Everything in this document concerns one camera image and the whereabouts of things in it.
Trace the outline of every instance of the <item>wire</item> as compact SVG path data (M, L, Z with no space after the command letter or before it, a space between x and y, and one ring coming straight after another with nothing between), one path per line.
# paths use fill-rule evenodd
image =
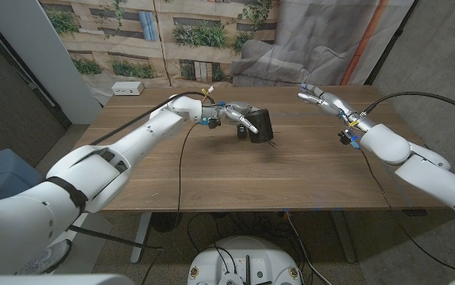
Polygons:
M275 281L273 281L273 284L276 284L276 280L278 280L278 278L281 276L281 274L282 274L285 270L291 269L291 268L294 268L294 266L291 265L291 266L287 266L287 267L285 267L284 269L282 269L282 271L276 276Z
M230 259L233 261L233 264L234 264L234 274L237 274L236 263L234 262L233 256L232 256L226 249L223 249L223 248L221 248L221 247L219 247L219 246L215 246L215 247L216 247L217 249L223 250L223 251L225 251L227 254L229 254L229 257L230 257Z
M375 177L375 175L373 174L373 170L371 169L371 165L370 165L370 162L368 161L368 157L366 156L366 154L364 153L364 151L361 150L361 154L362 156L364 157L364 159L366 160L366 164L368 165L368 169L370 170L370 173L371 173L371 176L373 177L373 179L375 180L375 182L377 182L378 184L378 187L380 188L380 190L382 191L382 195L384 196L384 200L385 202L387 203L387 205L389 206L389 208L391 209L391 212L392 212L392 215L394 216L394 219L397 221L398 225L400 226L400 228L403 230L403 232L407 235L407 237L411 240L411 242L414 243L414 245L416 245L420 250L423 251L423 253L425 253L426 255L428 255L429 257L431 257L434 261L438 262L439 264L443 265L443 266L446 266L448 268L451 268L453 270L455 270L455 267L452 266L452 265L449 265L441 260L439 260L438 258L432 256L430 253L428 253L425 249L423 249L422 246L420 246L414 239L413 237L411 237L411 235L407 232L407 230L403 227L403 224L401 223L400 219L398 218L398 216L396 215L396 212L394 211L394 209L392 209L392 206L391 206L391 203L389 202L389 200L387 199L387 196L385 195L385 191L384 191L384 188L382 187L382 185L380 184L380 182L378 181L378 179Z
M180 154L180 163L178 164L178 210L176 211L176 221L174 222L174 230L173 230L173 245L174 248L178 251L178 253L182 253L178 247L176 246L176 228L178 227L178 221L180 220L180 206L181 206L181 161L183 158L183 150L185 149L185 143L187 142L188 135L190 135L190 132L192 129L197 126L199 123L194 123L194 125L188 130L187 135L185 136L185 140L183 141L183 146L181 146L181 154Z
M439 99L439 100L445 101L445 102L455 106L455 101L454 100L449 99L447 97L443 97L443 96L437 95L437 94L425 93L425 92L399 92L399 93L394 93L394 94L390 94L390 95L384 96L384 97L376 100L374 103L372 103L370 106L368 106L368 108L366 108L363 112L366 113L366 114L369 114L371 111L373 111L373 109L375 109L375 107L377 107L377 105L380 102L385 101L385 100L387 100L389 98L398 97L398 96L404 96L404 95L416 95L416 96L431 97L431 98L434 98L434 99Z
M160 248L160 247L154 247L154 246L139 244L137 242L129 241L129 240L126 240L126 239L121 238L121 237L115 237L115 236L112 236L112 235L109 235L109 234L99 233L99 232L96 232L94 230L87 230L87 229L81 228L79 226L70 225L69 226L69 230L75 231L75 232L80 233L80 234L87 234L87 235L95 237L95 238L105 238L105 239L108 239L110 241L116 241L116 242L123 243L125 245L131 245L131 246L139 247L140 249L154 249L154 250L157 250L158 251L157 255L151 261L151 264L148 267L148 269L146 269L145 276L144 276L144 278L142 279L142 282L141 282L142 285L145 283L146 277L148 277L148 274L150 273L151 268L155 264L155 261L157 261L157 258L164 251L164 249Z
M298 268L298 271L299 271L299 277L301 278L301 284L306 285L305 280L303 279L303 272L299 268Z
M116 128L114 131L111 131L109 132L107 135L103 135L101 136L100 138L94 140L93 142L90 143L90 145L92 146L96 146L97 144L103 142L104 140L108 139L108 138L111 138L113 135L116 135L117 133L121 132L122 130L124 130L125 128L129 127L130 125L132 125L133 123L139 121L140 119L148 116L149 114L151 114L151 112L153 111L156 111L158 110L160 107L168 104L170 101L173 101L179 97L183 97L183 96L186 96L186 95L200 95L201 97L204 97L204 94L201 93L201 92L194 92L194 91L189 91L189 92L183 92L183 93L180 93L180 94L177 94L176 96L173 96L173 97L170 97L169 99L167 99L166 101L158 104L157 106L153 107L152 109L150 109L149 111L146 111L144 112L142 115L139 115L137 117L135 117L134 119L130 120L129 122L123 124L122 126ZM209 99L210 99L210 102L211 104L214 104L214 100L213 98L207 96Z
M238 218L240 218L240 222L244 225L244 227L249 229L249 230L245 230L242 226L240 226L240 224L238 224L238 222L231 215L231 213L227 213L227 214L229 215L230 219L234 222L234 224L236 224L236 226L242 233L248 233L251 235L258 235L258 236L267 236L269 238L285 238L292 246L292 250L295 253L297 264L299 266L299 264L301 263L301 257L299 256L300 251L298 251L294 245L294 242L298 243L298 241L297 241L296 236L294 235L294 232L292 232L292 230L290 230L291 233L289 233L287 230L270 229L269 227L265 226L264 222L262 221L263 218L266 218L266 222L271 223L270 219L268 217L261 217L259 212L255 212L255 216L257 216L257 220L254 222L254 224L256 226L260 227L261 228L260 230L258 230L255 227L254 228L247 227L241 220L240 215L237 215ZM288 226L285 222L281 222L277 225L277 227L281 226L281 225ZM305 262L302 263L301 268L304 269L304 266L305 266Z
M185 140L183 141L183 146L181 146L180 164L178 165L178 211L176 213L177 215L180 213L180 205L181 205L181 161L182 161L182 158L183 158L183 150L185 149L185 143L187 142L188 135L190 135L190 132L192 131L192 129L195 126L197 126L198 124L199 123L194 123L194 125L190 128L190 130L188 130L188 133L185 136ZM175 226L177 226L177 223L178 223L178 218L176 217Z
M298 240L299 240L299 243L301 244L301 247L303 248L303 252L305 254L305 258L306 258L306 261L308 262L308 265L310 266L310 268L327 284L327 285L331 285L331 283L325 279L325 277L323 277L312 265L312 263L309 261L308 259L308 255L306 254L306 250L305 250L305 246L303 245L303 241L301 240L301 237L299 237L299 234L298 234L298 231L296 230L296 228L294 227L294 224L292 223L292 221L290 220L290 212L287 212L287 218L289 219L289 224L290 226L292 226L292 229L294 230L294 232L296 233L296 235L298 236Z
M150 266L148 266L148 269L146 269L145 276L142 278L141 285L144 285L144 283L146 281L146 277L148 277L148 274L150 274L151 268L154 266L155 261L157 261L157 258L161 255L161 253L162 253L162 251L159 251L157 253L157 255L155 256L155 258L151 261Z
M217 244L216 244L216 243L213 243L213 245L214 245L215 249L217 249L218 255L220 256L220 258L222 258L222 261L224 262L224 265L226 266L226 273L230 273L230 272L229 272L229 268L227 267L226 260L224 259L224 257L223 257L222 254L220 253L220 250L218 250Z
M104 234L104 233L97 232L95 230L87 230L87 229L79 227L79 226L70 225L68 230L72 230L72 231L75 231L76 233L80 233L80 234L86 234L86 235L89 235L89 236L95 237L95 238L103 238L103 239L107 239L109 241L116 241L119 243L123 243L125 245L134 246L134 247L137 247L140 249L154 249L154 250L159 250L159 251L164 250L161 247L143 245L143 244L140 244L140 243L137 243L134 241L129 241L125 238L115 237L110 234Z
M306 279L306 285L311 285L311 284L313 284L313 272L312 272L312 274L310 274L310 275L308 276L308 279Z

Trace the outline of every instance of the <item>black strap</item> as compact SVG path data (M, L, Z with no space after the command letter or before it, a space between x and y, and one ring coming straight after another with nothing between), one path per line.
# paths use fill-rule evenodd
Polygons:
M88 197L86 197L85 193L77 190L71 183L60 177L49 177L45 181L56 184L63 190L67 191L69 193L70 200L74 203L74 206L79 207L79 214L85 210L86 201L88 201Z

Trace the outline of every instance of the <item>mural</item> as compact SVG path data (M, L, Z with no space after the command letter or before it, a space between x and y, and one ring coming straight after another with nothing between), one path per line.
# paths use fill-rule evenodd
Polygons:
M141 81L145 88L339 83L382 2L390 4L40 0L74 65L103 105L117 81ZM412 1L406 2L409 7ZM400 21L404 13L392 11L389 16Z

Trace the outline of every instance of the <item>black cable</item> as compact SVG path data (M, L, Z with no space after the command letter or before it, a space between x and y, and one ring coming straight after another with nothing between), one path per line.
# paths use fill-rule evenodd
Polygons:
M308 279L306 280L306 285L312 285L312 284L313 284L313 272L312 272L312 274L310 274L308 276Z
M286 239L290 245L292 246L292 250L294 251L295 253L295 256L296 256L296 260L298 261L298 264L301 263L301 257L300 257L300 253L303 253L302 251L300 250L297 250L294 243L298 243L298 241L296 240L296 237L295 237L295 233L293 231L290 231L290 230L273 230L273 229L269 229L268 227L266 227L264 225L264 222L262 222L262 218L263 217L260 217L260 213L256 213L257 215L259 215L259 221L260 222L256 222L256 225L257 226L260 226L262 229L258 230L258 229L255 229L255 228L248 228L248 230L245 230L243 229L239 224L238 222L236 221L236 219L231 215L231 213L228 213L230 219L234 222L234 224L236 224L236 226L238 227L238 229L242 232L242 233L248 233L248 234L251 234L251 235L259 235L259 236L269 236L271 238L284 238ZM269 220L268 217L264 217L266 218L266 222L269 222L271 223L271 221ZM279 223L277 226L280 226L280 225L284 225L284 226L288 226L286 223L284 222L281 222ZM286 235L281 235L281 234L278 234L276 231L280 231L280 232L283 232L285 233ZM308 256L310 257L310 260L311 260L311 254L309 253L309 250L308 250L308 247L305 245L305 248L306 248L306 252L308 253ZM303 262L302 262L302 265L301 267L304 269L305 267L305 262L304 262L304 253L303 253Z
M377 182L378 184L378 187L380 188L380 190L382 191L382 195L384 196L384 200L385 202L387 203L387 205L389 206L389 208L391 209L391 212L392 212L392 215L394 216L394 219L398 222L400 228L403 230L403 232L407 235L407 237L411 240L411 242L414 243L414 245L416 245L420 250L423 251L423 253L425 253L426 255L428 255L429 257L431 257L434 261L438 262L439 264L443 265L443 266L446 266L448 268L451 268L453 270L455 270L455 267L452 266L452 265L448 265L447 263L439 260L438 258L432 256L430 253L428 253L425 249L423 249L422 246L420 246L414 239L413 237L411 237L411 235L407 232L407 230L403 227L403 224L401 223L400 219L398 218L398 216L396 215L396 212L394 211L394 209L392 209L392 206L391 206L391 203L389 202L389 200L387 199L387 196L385 195L385 191L384 191L384 188L382 187L382 185L380 184L380 182L378 181L378 179L375 177L375 175L373 174L373 170L371 169L371 165L370 165L370 162L368 161L368 157L366 156L366 154L364 153L364 151L361 150L361 153L362 153L362 156L364 157L364 159L366 160L366 164L368 165L368 169L370 170L370 173L371 173L371 176L373 177L373 179L375 180L375 182Z
M192 129L197 126L199 123L194 123L194 125L188 130L187 135L185 136L185 140L183 141L183 146L181 146L181 154L180 154L180 163L178 165L178 211L176 212L176 223L175 227L178 225L178 215L180 214L180 205L181 205L181 160L183 158L183 150L185 149L185 143L187 142L188 135Z
M195 250L197 250L198 253L200 253L201 251L199 250L199 248L197 247L197 245L195 245L194 239L192 238L192 235L190 234L190 223L195 219L195 217L197 217L198 215L202 215L202 214L206 214L206 213L198 213L198 214L196 214L195 216L193 216L193 217L188 221L188 224L187 224L187 235L188 235L188 239L190 240L190 242L192 243L192 245L194 245L194 248L195 248Z
M122 126L116 128L114 131L109 132L107 135L103 135L103 136L101 136L100 138L94 140L93 142L90 143L90 145L95 146L95 145L97 145L98 143L103 142L105 139L108 139L108 138L112 137L113 135L119 133L120 131L122 131L123 129L129 127L129 126L132 125L133 123L135 123L135 122L139 121L140 119L142 119L142 118L148 116L149 114L151 114L151 112L153 112L153 111L159 109L160 107L162 107L162 106L168 104L170 101L173 101L173 100L175 100L175 99L177 99L177 98L179 98L179 97L183 97L183 96L186 96L186 95L200 95L200 96L204 97L204 94L201 93L201 92L189 91L189 92L180 93L180 94L178 94L178 95L176 95L176 96L173 96L173 97L167 99L166 101L164 101L164 102L158 104L157 106L153 107L153 108L150 109L149 111L144 112L142 115L139 115L139 116L135 117L134 119L130 120L129 122L127 122L127 123L123 124ZM209 97L209 96L207 96L207 98L210 99L211 104L214 104L213 98L211 98L211 97Z
M96 232L94 230L87 230L87 229L79 227L79 226L70 225L68 230L72 230L72 231L75 231L76 233L80 233L80 234L86 234L86 235L89 235L89 236L92 236L92 237L95 237L95 238L103 238L103 239L107 239L107 240L110 240L110 241L116 241L116 242L119 242L119 243L123 243L125 245L138 247L140 249L155 249L155 250L159 250L159 251L164 250L161 247L143 245L143 244L140 244L140 243L137 243L137 242L134 242L134 241L129 241L129 240L125 239L125 238L115 237L115 236L112 236L110 234L99 233L99 232Z
M145 276L142 278L141 285L144 285L144 283L146 281L146 277L148 277L148 274L150 273L150 269L154 266L155 261L157 261L157 258L161 255L161 253L162 253L162 251L159 251L157 253L157 255L155 256L155 258L151 261L150 266L148 267L148 269L146 269Z
M218 250L217 244L216 244L216 243L213 243L213 245L214 245L215 249L217 249L218 255L220 256L220 258L222 258L222 261L224 262L224 265L226 266L226 274L227 274L227 273L230 273L230 272L229 272L229 268L227 267L226 260L224 259L224 257L223 257L222 254L220 253L220 250Z
M445 102L455 106L455 101L454 100L449 99L447 97L443 97L443 96L437 95L437 94L425 93L425 92L399 92L399 93L394 93L394 94L390 94L390 95L387 95L387 96L383 96L382 98L380 98L380 99L376 100L375 102L373 102L370 106L368 106L368 108L364 109L364 111L362 111L362 112L365 112L366 114L369 114L371 111L373 111L373 109L375 107L377 107L377 105L380 102L385 101L385 100L387 100L389 98L403 96L403 95L416 95L416 96L431 97L431 98L434 98L434 99L439 99L439 100L445 101Z
M234 264L234 274L237 274L236 263L234 262L233 256L232 256L226 249L223 249L223 248L221 248L221 247L219 247L219 246L215 246L215 248L216 248L216 249L223 250L223 251L225 251L227 254L229 254L229 257L230 257L230 259L233 261L233 264Z
M178 251L178 253L183 254L178 247L176 246L176 228L178 227L178 221L180 220L180 206L181 206L181 161L183 158L183 151L185 149L185 143L187 142L188 135L190 135L190 132L192 129L197 126L199 123L194 123L194 125L188 130L187 135L185 136L185 140L183 141L183 146L181 146L181 153L180 153L180 163L178 164L178 209L176 211L176 221L174 222L174 230L173 230L173 245L174 248Z

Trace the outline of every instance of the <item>white power strip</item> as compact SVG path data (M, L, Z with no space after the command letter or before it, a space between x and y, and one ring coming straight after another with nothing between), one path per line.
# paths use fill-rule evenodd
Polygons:
M145 87L142 82L117 82L111 89L115 95L140 95Z

